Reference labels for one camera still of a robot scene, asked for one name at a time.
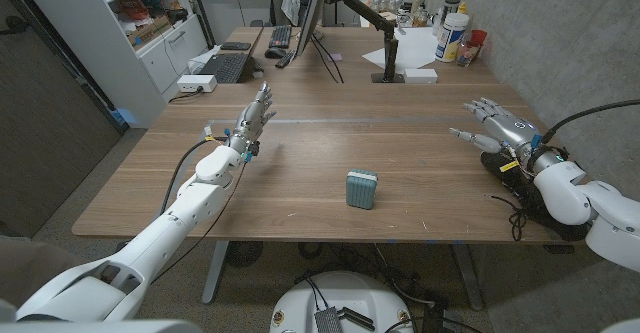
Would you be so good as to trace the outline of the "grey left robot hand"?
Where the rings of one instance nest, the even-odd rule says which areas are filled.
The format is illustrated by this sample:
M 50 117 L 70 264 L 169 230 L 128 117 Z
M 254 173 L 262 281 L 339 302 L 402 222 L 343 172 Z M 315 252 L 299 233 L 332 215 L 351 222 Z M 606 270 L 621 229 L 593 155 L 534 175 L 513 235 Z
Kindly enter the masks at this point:
M 271 88 L 264 81 L 255 99 L 239 114 L 236 126 L 229 138 L 229 147 L 238 153 L 244 153 L 252 143 L 258 140 L 263 127 L 276 114 L 275 111 L 267 111 L 272 104 L 271 97 Z

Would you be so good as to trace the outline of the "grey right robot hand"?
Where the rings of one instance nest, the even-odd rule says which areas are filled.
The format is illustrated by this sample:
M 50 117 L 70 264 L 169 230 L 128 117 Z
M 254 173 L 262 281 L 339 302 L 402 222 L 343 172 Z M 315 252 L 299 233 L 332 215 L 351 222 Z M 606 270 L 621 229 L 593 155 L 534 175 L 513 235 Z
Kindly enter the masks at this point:
M 530 121 L 517 117 L 496 102 L 481 98 L 465 103 L 464 107 L 482 123 L 486 135 L 450 128 L 452 135 L 487 153 L 500 153 L 502 150 L 513 153 L 520 166 L 534 175 L 563 161 L 559 154 L 544 149 L 542 145 L 534 149 L 532 140 L 540 134 L 539 130 Z

